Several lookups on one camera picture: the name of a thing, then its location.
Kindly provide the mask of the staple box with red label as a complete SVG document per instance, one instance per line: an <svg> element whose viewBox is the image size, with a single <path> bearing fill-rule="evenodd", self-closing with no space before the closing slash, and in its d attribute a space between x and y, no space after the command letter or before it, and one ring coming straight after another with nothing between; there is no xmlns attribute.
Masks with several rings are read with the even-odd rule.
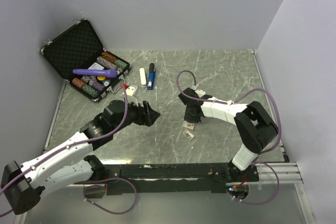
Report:
<svg viewBox="0 0 336 224"><path fill-rule="evenodd" d="M189 130L194 130L195 124L194 123L190 123L190 122L183 122L183 127L189 129Z"/></svg>

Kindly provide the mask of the small white staple box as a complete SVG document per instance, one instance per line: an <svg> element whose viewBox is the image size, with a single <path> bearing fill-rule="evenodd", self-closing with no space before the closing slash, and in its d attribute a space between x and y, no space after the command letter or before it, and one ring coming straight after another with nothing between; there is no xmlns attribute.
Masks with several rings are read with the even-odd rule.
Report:
<svg viewBox="0 0 336 224"><path fill-rule="evenodd" d="M190 141L192 141L195 137L195 135L192 132L190 132L188 129L184 130L183 135Z"/></svg>

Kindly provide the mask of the white stapler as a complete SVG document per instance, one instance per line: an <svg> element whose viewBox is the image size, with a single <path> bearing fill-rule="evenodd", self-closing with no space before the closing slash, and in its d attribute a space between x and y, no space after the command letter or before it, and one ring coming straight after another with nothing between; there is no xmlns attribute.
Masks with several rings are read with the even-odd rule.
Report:
<svg viewBox="0 0 336 224"><path fill-rule="evenodd" d="M146 88L147 80L144 68L139 69L139 74L140 74L141 87Z"/></svg>

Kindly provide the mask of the blue stapler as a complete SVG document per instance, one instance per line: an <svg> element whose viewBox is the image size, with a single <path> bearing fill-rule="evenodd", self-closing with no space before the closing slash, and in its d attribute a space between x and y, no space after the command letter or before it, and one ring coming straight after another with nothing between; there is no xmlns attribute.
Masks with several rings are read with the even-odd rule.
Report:
<svg viewBox="0 0 336 224"><path fill-rule="evenodd" d="M147 89L148 90L153 90L154 89L155 76L156 76L155 64L150 63L149 74L148 74L148 83L147 83Z"/></svg>

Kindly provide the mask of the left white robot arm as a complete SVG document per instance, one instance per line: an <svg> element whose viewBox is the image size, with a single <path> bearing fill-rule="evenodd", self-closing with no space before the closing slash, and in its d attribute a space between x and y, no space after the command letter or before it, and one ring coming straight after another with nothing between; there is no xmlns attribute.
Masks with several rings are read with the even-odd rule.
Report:
<svg viewBox="0 0 336 224"><path fill-rule="evenodd" d="M1 194L11 209L2 217L23 214L35 207L43 196L69 184L89 180L97 183L103 169L87 154L113 139L114 133L134 123L151 126L160 117L148 101L135 104L113 100L92 121L88 122L65 142L30 161L8 163L3 171Z"/></svg>

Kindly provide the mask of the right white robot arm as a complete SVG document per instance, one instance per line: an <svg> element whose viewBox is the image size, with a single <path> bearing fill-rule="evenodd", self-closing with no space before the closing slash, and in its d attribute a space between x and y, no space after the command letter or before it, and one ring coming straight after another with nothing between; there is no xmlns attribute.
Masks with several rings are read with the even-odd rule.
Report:
<svg viewBox="0 0 336 224"><path fill-rule="evenodd" d="M182 91L178 97L186 106L186 122L195 124L201 118L214 118L237 127L242 145L228 164L229 175L235 181L246 177L253 161L278 136L278 126L257 101L250 104L223 101L191 88Z"/></svg>

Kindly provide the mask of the black poker chip case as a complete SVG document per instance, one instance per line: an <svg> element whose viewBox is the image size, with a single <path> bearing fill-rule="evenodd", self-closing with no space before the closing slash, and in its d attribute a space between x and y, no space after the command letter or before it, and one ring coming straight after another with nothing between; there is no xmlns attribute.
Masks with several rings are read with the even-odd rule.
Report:
<svg viewBox="0 0 336 224"><path fill-rule="evenodd" d="M64 80L93 102L101 101L131 70L129 62L105 50L90 21L85 18L44 45L40 53ZM107 86L97 77L73 73L74 69L97 65L104 70L117 71L115 78L106 78Z"/></svg>

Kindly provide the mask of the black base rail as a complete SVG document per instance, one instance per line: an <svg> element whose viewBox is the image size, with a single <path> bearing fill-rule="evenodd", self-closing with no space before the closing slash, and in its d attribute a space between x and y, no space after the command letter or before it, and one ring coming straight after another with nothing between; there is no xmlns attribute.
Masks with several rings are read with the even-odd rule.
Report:
<svg viewBox="0 0 336 224"><path fill-rule="evenodd" d="M95 184L107 178L123 178L138 193L210 191L226 193L227 185L258 182L257 168L235 171L228 163L196 164L105 164L80 184Z"/></svg>

